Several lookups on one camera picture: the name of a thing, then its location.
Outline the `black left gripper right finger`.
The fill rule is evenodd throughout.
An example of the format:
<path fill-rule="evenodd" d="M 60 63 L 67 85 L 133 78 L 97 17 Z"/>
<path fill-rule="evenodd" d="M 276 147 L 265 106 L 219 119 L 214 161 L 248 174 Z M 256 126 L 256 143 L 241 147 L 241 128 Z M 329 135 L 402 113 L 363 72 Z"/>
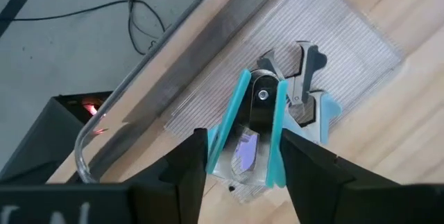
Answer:
<path fill-rule="evenodd" d="M 444 224 L 444 184 L 399 184 L 289 130 L 280 151 L 300 224 Z"/>

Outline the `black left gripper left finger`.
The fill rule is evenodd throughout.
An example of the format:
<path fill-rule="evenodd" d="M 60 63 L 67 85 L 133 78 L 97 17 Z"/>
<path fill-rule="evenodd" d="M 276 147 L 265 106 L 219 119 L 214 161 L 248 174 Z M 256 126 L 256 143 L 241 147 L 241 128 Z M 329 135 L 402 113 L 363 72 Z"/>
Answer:
<path fill-rule="evenodd" d="M 136 224 L 197 224 L 205 188 L 207 129 L 130 178 Z"/>

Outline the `clear plastic container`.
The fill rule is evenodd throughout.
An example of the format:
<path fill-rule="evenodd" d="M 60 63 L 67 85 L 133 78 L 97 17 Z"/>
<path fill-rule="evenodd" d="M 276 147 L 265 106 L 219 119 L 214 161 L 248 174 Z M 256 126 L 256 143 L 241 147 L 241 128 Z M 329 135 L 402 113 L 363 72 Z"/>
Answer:
<path fill-rule="evenodd" d="M 73 157 L 81 180 L 129 180 L 197 128 L 207 129 L 208 156 L 208 131 L 221 122 L 242 70 L 260 69 L 257 60 L 273 49 L 284 76 L 294 75 L 297 41 L 327 56 L 309 92 L 326 91 L 341 115 L 401 60 L 344 0 L 198 0 L 79 132 Z M 306 122 L 312 103 L 309 96 L 286 110 Z M 267 188 L 220 179 L 242 200 Z"/>

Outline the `black power box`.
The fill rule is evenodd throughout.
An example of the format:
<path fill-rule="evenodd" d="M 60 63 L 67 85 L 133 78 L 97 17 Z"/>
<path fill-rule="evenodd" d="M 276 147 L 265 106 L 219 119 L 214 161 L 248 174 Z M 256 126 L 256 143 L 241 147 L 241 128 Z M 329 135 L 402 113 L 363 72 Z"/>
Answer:
<path fill-rule="evenodd" d="M 44 184 L 110 92 L 53 96 L 0 170 L 0 184 Z"/>

